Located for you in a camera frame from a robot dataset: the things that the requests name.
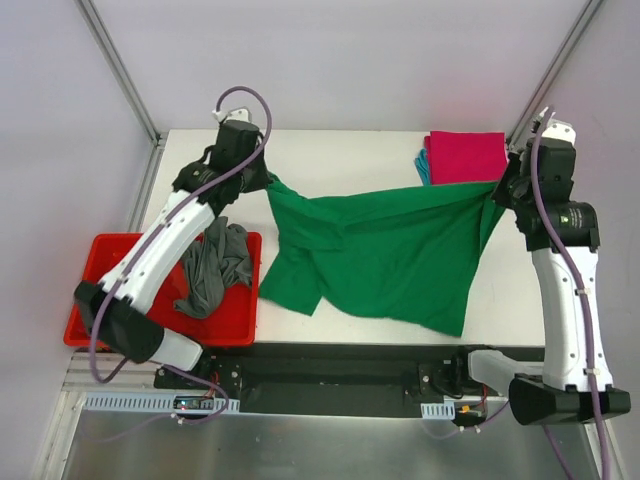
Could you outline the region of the green t shirt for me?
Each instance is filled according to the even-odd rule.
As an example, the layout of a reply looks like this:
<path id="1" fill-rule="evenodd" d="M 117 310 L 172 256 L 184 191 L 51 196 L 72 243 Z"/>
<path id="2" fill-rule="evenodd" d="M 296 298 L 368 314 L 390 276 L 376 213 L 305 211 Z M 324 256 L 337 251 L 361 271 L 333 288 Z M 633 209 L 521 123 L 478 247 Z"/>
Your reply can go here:
<path id="1" fill-rule="evenodd" d="M 481 256 L 503 215 L 493 182 L 307 198 L 274 180 L 278 253 L 260 295 L 312 315 L 320 301 L 461 337 Z"/>

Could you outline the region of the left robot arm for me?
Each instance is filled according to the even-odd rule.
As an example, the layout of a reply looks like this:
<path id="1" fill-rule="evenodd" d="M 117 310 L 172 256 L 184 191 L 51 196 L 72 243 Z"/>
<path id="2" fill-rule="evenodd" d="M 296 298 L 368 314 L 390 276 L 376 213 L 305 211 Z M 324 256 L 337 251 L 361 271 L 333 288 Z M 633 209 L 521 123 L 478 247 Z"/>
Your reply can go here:
<path id="1" fill-rule="evenodd" d="M 74 301 L 91 353 L 104 343 L 133 363 L 176 367 L 188 388 L 209 382 L 212 367 L 201 358 L 201 344 L 147 314 L 180 257 L 224 208 L 269 184 L 264 148 L 270 134 L 248 121 L 223 121 L 214 144 L 179 171 L 160 214 L 124 258 L 97 282 L 78 284 Z"/>

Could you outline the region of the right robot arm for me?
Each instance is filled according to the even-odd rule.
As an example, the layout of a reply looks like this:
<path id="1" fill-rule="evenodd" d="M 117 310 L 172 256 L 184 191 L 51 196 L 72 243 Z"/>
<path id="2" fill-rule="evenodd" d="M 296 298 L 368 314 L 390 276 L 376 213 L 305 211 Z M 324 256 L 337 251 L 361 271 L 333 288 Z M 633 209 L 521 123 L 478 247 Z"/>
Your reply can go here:
<path id="1" fill-rule="evenodd" d="M 450 369 L 452 387 L 473 394 L 484 383 L 506 395 L 521 425 L 591 423 L 631 410 L 614 385 L 599 333 L 595 280 L 600 246 L 594 207 L 571 200 L 576 149 L 567 140 L 530 139 L 509 163 L 493 200 L 512 210 L 539 282 L 543 367 L 476 349 Z"/>

